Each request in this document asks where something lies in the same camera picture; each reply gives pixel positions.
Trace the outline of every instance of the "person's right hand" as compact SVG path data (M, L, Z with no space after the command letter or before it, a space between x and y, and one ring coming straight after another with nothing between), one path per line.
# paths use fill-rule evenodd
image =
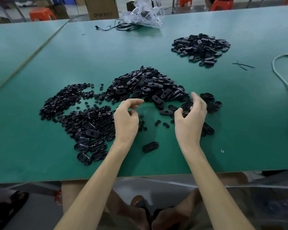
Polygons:
M183 110L175 111L175 133L179 146L184 152L189 148L199 147L200 135L207 114L207 104L195 92L191 93L193 106L184 118Z

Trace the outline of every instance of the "white cable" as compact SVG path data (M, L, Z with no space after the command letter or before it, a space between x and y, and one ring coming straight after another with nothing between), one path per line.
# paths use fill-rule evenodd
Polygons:
M277 57L272 61L272 68L273 68L273 71L276 73L276 75L277 75L286 85L288 85L288 82L285 81L285 79L281 76L281 74L279 74L279 73L276 71L275 66L274 66L275 60L278 59L278 58L281 58L281 57L283 57L283 56L288 56L288 53L277 56Z
M152 182L159 182L159 183L166 183L166 184L171 184L171 185L180 185L180 186L185 186L185 187L191 187L191 188L198 188L197 185L191 185L191 184L185 184L185 183L180 183L180 182L167 182L167 181L160 181L160 180L155 180L151 178L145 178L145 177L140 177L148 181ZM261 185L261 184L247 184L247 185L224 185L226 188L234 188L234 187L261 187L261 188L279 188L279 189L288 189L287 185Z

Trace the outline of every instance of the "hand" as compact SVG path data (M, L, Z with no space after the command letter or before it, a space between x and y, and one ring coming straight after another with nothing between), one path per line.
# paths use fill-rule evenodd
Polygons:
M192 92L193 106L184 118L182 108L175 111L175 133L179 146L184 152L190 147L200 145L200 135L207 114L207 104L196 93Z
M139 116L135 109L143 99L132 98L122 101L114 113L115 141L131 146L139 128Z

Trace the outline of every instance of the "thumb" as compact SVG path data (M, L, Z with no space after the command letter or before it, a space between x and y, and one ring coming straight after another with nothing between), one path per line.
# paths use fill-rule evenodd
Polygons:
M182 112L183 112L183 110L182 110L182 108L179 108L177 111L175 111L175 119L179 119L179 118L183 118L182 117Z
M139 118L139 114L138 114L138 112L135 111L135 109L132 109L132 110L131 110L131 117L133 117L133 118Z

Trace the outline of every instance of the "green tabletop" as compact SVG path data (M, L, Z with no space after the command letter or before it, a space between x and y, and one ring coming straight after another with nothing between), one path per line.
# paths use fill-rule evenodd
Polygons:
M216 172L288 169L288 89L271 67L277 55L288 53L288 6L169 15L163 21L161 29L142 27L130 32L102 32L94 27L106 28L114 20L68 23L4 85L0 89L0 183L91 177L101 162L82 165L73 149L75 141L61 124L41 121L39 109L66 85L94 83L99 92L101 83L106 88L114 78L142 65L167 74L189 92L210 92L223 103L206 118L215 134L201 139ZM199 33L231 43L210 69L170 50L173 39ZM232 65L237 60L255 69ZM288 80L288 57L279 59L276 67ZM88 102L93 105L94 99ZM84 101L80 106L85 108ZM154 126L156 120L169 123L170 118L161 116L152 103L143 104L138 112L144 114L148 131L138 133L118 175L190 173L174 125ZM159 148L143 153L142 146L152 141Z
M0 85L66 21L0 24Z

